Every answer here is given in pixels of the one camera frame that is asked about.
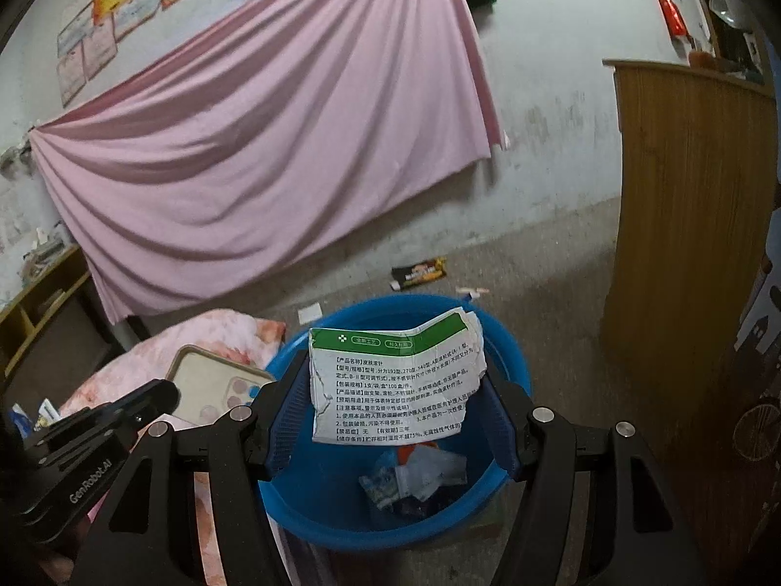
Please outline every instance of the blue trash can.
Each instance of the blue trash can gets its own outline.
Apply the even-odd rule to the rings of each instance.
[[[487,354],[501,374],[520,383],[531,395],[529,372],[513,336],[489,314],[461,300],[438,295],[391,295],[340,310],[316,325],[346,330],[407,330],[456,306],[477,313]],[[295,353],[307,345],[308,334],[299,333],[267,370],[282,377]],[[268,514],[307,542],[349,552],[404,547],[458,526],[508,479],[493,460],[482,426],[474,410],[470,411],[471,402],[466,405],[461,433],[439,440],[440,447],[466,456],[468,490],[435,516],[410,523],[388,510],[377,509],[358,484],[358,477],[369,473],[388,448],[313,443],[311,406],[288,467],[272,482],[259,483]]]

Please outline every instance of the floor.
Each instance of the floor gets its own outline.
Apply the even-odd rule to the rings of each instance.
[[[747,469],[735,461],[729,438],[734,413],[742,407],[740,386],[728,380],[687,428],[654,406],[642,387],[604,361],[598,332],[612,276],[619,213],[618,198],[507,234],[448,255],[448,276],[416,292],[456,296],[457,287],[484,287],[478,304],[517,338],[530,370],[536,403],[557,409],[571,422],[612,426],[630,420],[669,469],[682,507],[694,525],[714,575],[734,567],[745,553],[761,501],[772,483],[771,469]],[[302,262],[284,275],[286,283],[313,270]],[[389,275],[321,297],[324,314],[390,293]],[[264,280],[209,303],[288,324],[288,338],[300,330],[297,311],[311,301],[274,305]],[[195,310],[147,319],[152,332]],[[38,369],[45,368],[41,362]],[[19,377],[20,380],[31,380]],[[62,372],[57,394],[79,384],[76,370]],[[579,478],[570,540],[557,583],[572,584],[579,565],[587,508],[587,477]],[[522,486],[508,485],[487,509],[487,523],[454,538],[380,556],[333,554],[339,584],[485,585],[504,550]]]

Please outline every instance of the fabric fold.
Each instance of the fabric fold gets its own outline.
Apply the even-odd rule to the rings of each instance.
[[[117,322],[297,262],[501,136],[464,0],[250,0],[30,142]]]

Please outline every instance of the blue plastic basin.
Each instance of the blue plastic basin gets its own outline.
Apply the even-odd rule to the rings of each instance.
[[[455,306],[474,310],[483,324],[486,352],[506,378],[531,395],[526,363],[513,336],[496,319],[461,300],[438,295],[400,294],[364,301],[320,319],[316,325],[347,330],[406,330]],[[296,351],[307,347],[306,331],[276,356],[267,370],[281,377]],[[467,457],[468,491],[440,513],[410,523],[378,510],[358,477],[369,473],[388,448],[332,445],[311,441],[310,407],[290,458],[272,482],[259,483],[268,514],[299,538],[337,551],[372,551],[419,542],[457,526],[478,511],[507,480],[493,460],[482,426],[466,405],[461,434],[439,441],[440,447]]]

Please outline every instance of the blue gripper pad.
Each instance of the blue gripper pad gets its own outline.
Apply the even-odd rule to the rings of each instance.
[[[479,390],[475,392],[474,401],[497,465],[516,481],[520,477],[522,465],[515,447],[515,429],[489,377],[483,376]]]
[[[304,415],[310,405],[309,357],[307,357],[295,374],[288,395],[271,425],[266,458],[266,468],[271,477],[288,466],[298,433],[301,431]]]

